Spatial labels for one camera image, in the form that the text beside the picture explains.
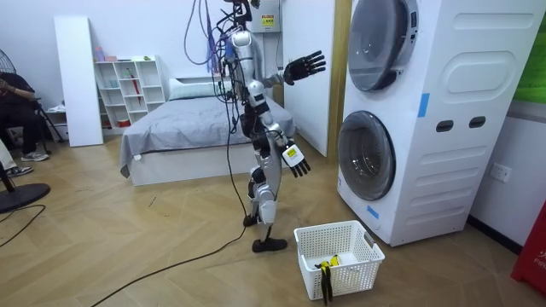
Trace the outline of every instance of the gray bed sheet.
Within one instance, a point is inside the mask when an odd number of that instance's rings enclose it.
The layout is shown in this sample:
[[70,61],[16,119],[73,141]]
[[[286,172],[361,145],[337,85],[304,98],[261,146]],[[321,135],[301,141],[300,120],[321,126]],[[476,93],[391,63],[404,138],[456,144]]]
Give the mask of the gray bed sheet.
[[[286,135],[293,136],[296,125],[292,115],[269,97],[267,103],[273,118]],[[239,110],[242,112],[243,107],[239,106]],[[129,161],[138,154],[224,146],[227,141],[225,106],[216,97],[169,101],[125,130],[119,150],[120,172],[124,177],[129,177]],[[248,142],[250,140],[242,134],[238,125],[229,143]]]

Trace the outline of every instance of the dryer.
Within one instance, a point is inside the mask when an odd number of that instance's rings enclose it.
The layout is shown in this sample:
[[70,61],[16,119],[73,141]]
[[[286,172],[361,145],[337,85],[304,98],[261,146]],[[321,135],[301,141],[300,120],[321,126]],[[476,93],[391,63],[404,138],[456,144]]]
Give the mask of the dryer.
[[397,246],[462,230],[543,0],[353,0],[338,191]]

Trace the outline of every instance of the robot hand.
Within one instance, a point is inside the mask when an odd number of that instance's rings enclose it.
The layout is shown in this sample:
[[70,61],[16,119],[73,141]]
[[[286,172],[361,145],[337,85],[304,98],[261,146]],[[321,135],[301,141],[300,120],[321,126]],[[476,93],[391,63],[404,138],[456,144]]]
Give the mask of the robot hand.
[[298,60],[288,63],[284,70],[284,81],[288,85],[293,85],[294,81],[325,71],[326,68],[324,66],[326,65],[326,61],[322,61],[324,60],[324,55],[321,54],[322,51],[319,50],[312,55],[300,57]]
[[311,171],[311,167],[307,164],[304,154],[292,139],[289,139],[286,147],[283,148],[282,159],[290,167],[290,171],[292,171],[293,176],[296,178],[298,175],[302,177],[308,171]]

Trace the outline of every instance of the sneaker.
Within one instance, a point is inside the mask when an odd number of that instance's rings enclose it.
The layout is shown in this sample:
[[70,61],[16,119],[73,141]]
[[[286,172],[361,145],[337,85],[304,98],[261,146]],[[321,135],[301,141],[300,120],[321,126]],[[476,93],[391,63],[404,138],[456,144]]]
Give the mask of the sneaker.
[[12,167],[9,170],[7,170],[6,174],[8,175],[8,177],[13,178],[13,177],[23,176],[23,175],[26,175],[28,173],[32,173],[33,171],[34,171],[34,169],[31,168],[31,167],[16,166],[16,167]]
[[23,157],[20,159],[23,162],[40,162],[45,159],[49,159],[47,154],[41,154],[38,152],[23,154]]

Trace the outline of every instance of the round glass door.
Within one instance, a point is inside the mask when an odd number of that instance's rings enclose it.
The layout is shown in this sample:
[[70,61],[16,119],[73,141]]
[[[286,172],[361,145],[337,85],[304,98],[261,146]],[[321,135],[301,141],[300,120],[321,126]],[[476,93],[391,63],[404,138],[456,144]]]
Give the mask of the round glass door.
[[349,73],[363,91],[381,90],[396,79],[392,65],[404,44],[408,10],[403,0],[359,0],[349,32]]
[[391,137],[369,112],[349,115],[341,126],[338,155],[349,188],[363,200],[378,200],[391,189],[396,162]]

